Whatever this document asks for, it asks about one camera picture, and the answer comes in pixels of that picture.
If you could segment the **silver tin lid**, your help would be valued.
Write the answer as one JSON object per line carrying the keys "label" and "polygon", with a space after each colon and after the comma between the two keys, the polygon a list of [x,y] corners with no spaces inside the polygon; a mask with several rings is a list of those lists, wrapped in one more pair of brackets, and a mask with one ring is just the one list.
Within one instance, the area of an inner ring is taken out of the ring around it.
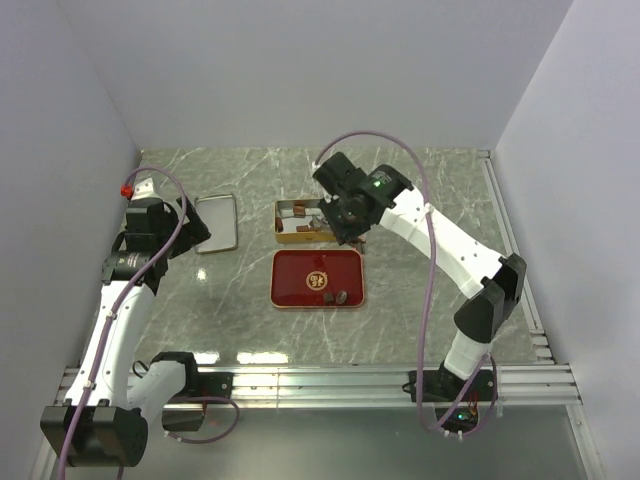
{"label": "silver tin lid", "polygon": [[197,254],[212,254],[237,248],[237,209],[233,194],[199,197],[195,200],[195,210],[211,234],[208,240],[195,247]]}

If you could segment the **long metal tweezers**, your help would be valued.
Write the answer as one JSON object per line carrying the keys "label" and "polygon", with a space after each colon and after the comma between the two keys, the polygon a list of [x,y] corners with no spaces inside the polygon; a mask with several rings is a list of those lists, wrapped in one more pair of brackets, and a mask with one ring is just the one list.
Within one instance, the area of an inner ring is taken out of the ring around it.
{"label": "long metal tweezers", "polygon": [[312,215],[307,227],[308,230],[305,232],[305,240],[307,242],[336,243],[339,246],[349,246],[360,254],[365,253],[366,238],[364,235],[357,237],[355,240],[341,242],[337,239],[333,230],[330,228],[328,220],[324,216]]}

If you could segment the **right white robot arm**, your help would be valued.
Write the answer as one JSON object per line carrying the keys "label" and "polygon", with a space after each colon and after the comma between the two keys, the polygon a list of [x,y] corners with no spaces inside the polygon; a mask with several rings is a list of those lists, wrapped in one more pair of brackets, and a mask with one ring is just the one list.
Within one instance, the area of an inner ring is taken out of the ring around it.
{"label": "right white robot arm", "polygon": [[440,367],[440,386],[452,399],[475,387],[474,369],[520,302],[527,265],[472,238],[441,214],[412,182],[383,164],[371,173],[338,152],[313,171],[327,196],[319,207],[336,240],[350,243],[379,225],[432,260],[465,297],[457,328]]}

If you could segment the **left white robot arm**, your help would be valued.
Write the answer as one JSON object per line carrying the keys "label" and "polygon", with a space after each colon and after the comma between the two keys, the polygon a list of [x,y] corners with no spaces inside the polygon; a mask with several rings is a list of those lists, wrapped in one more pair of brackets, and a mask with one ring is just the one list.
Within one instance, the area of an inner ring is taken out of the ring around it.
{"label": "left white robot arm", "polygon": [[190,352],[156,355],[138,379],[130,369],[170,260],[210,233],[186,194],[167,201],[151,178],[129,177],[120,193],[128,201],[125,227],[103,263],[93,333],[71,387],[40,420],[60,478],[69,467],[138,465],[164,406],[191,401],[201,389]]}

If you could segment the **gold tin box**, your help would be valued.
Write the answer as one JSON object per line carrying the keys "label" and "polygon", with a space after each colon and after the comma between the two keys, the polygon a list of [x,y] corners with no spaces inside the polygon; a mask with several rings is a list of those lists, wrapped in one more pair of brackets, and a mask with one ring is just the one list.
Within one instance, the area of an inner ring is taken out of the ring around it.
{"label": "gold tin box", "polygon": [[[305,240],[305,233],[298,233],[297,226],[307,226],[312,215],[324,216],[319,207],[319,198],[302,198],[290,200],[277,200],[274,204],[274,235],[279,244],[312,244]],[[306,208],[306,215],[295,216],[293,207],[301,205]],[[284,224],[284,231],[278,233],[275,228],[275,219],[281,218]]]}

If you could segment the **red emergency knob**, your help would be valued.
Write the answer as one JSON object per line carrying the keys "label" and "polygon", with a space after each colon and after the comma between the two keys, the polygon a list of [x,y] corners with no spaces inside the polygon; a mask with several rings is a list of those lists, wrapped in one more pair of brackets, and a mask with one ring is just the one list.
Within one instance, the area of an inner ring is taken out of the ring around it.
{"label": "red emergency knob", "polygon": [[130,200],[133,196],[133,187],[131,185],[122,185],[121,189],[120,189],[120,195],[124,198],[126,198],[127,200]]}

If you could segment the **red gold-rimmed tray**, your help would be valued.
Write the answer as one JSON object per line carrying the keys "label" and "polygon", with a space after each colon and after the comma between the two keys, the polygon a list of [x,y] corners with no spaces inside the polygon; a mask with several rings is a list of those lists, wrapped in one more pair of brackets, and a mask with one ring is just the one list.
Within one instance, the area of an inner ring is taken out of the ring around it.
{"label": "red gold-rimmed tray", "polygon": [[[343,305],[335,302],[340,291],[348,294]],[[324,303],[326,292],[334,295],[332,304]],[[363,257],[355,250],[279,250],[272,261],[270,300],[281,309],[359,307],[365,300]]]}

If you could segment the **aluminium mounting rail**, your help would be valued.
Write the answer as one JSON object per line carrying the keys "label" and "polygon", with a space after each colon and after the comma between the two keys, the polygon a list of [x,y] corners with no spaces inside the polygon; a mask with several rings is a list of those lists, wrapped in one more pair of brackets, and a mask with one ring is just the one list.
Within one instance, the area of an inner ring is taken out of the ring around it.
{"label": "aluminium mounting rail", "polygon": [[[214,379],[207,392],[221,393],[243,408],[329,409],[412,407],[410,365],[202,366]],[[465,400],[499,406],[579,405],[582,398],[567,365],[490,366],[475,378]]]}

